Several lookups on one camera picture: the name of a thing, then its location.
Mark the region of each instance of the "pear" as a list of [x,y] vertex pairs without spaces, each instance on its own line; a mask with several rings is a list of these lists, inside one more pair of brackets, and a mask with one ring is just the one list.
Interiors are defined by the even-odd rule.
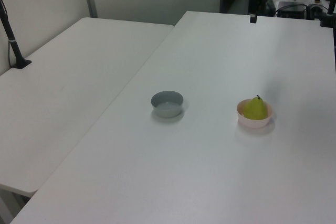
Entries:
[[267,107],[260,96],[254,97],[243,108],[244,117],[252,120],[262,120],[267,117]]

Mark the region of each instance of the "tabletop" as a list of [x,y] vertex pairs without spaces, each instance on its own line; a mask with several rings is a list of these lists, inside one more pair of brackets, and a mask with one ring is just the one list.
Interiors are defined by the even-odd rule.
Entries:
[[84,18],[0,77],[0,188],[31,197],[172,26]]
[[[335,223],[333,51],[316,21],[187,12],[13,224]],[[153,114],[163,90],[182,114]]]

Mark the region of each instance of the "pink bowl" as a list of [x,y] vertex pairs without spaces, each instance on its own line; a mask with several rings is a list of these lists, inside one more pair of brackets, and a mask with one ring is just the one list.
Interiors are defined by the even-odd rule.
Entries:
[[246,127],[249,127],[249,128],[254,128],[254,129],[266,126],[268,124],[269,120],[271,119],[272,114],[273,114],[272,107],[267,102],[264,101],[264,103],[267,107],[267,117],[265,119],[262,119],[262,120],[248,119],[248,118],[244,117],[243,109],[244,109],[245,104],[247,102],[251,101],[251,100],[252,99],[247,99],[247,100],[244,100],[244,101],[241,101],[240,103],[238,103],[238,105],[237,105],[238,121],[242,125],[244,125]]

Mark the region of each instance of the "black cable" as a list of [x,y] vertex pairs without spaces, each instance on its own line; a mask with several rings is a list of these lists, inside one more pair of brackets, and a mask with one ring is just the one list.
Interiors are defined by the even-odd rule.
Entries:
[[314,7],[314,6],[321,6],[321,7],[323,7],[324,9],[328,10],[328,8],[326,8],[326,7],[325,7],[325,6],[323,6],[323,5],[318,5],[318,4],[311,4],[311,5],[309,5],[309,7],[310,7],[310,6],[313,6],[313,7]]
[[[4,10],[5,10],[6,17],[8,18],[7,9],[6,9],[6,6],[5,6],[3,0],[0,0],[0,3],[1,3],[2,7],[3,7]],[[11,60],[11,59],[10,59],[10,42],[8,41],[8,64],[9,64],[9,67],[12,68],[12,65],[11,65],[11,63],[10,63],[10,62],[11,62],[10,60]]]
[[9,64],[9,67],[12,68],[12,65],[11,65],[11,59],[9,58],[9,52],[10,52],[10,43],[8,42],[8,64]]
[[308,8],[308,5],[305,5],[305,4],[286,5],[286,6],[282,7],[282,8],[277,9],[277,10],[275,11],[275,13],[277,13],[277,12],[280,11],[280,10],[285,10],[285,9],[287,9],[287,8],[291,8],[291,7],[294,7],[294,6],[305,6],[306,9]]
[[0,3],[1,3],[1,5],[3,6],[3,8],[4,8],[4,10],[5,10],[5,13],[6,13],[6,16],[7,16],[7,18],[8,18],[7,9],[6,9],[6,6],[5,6],[4,2],[3,2],[2,0],[0,0]]

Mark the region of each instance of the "gray bowl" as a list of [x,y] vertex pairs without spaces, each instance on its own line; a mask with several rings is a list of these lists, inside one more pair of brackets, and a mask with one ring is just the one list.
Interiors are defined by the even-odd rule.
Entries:
[[162,118],[173,118],[180,114],[183,96],[175,91],[162,91],[152,97],[154,112]]

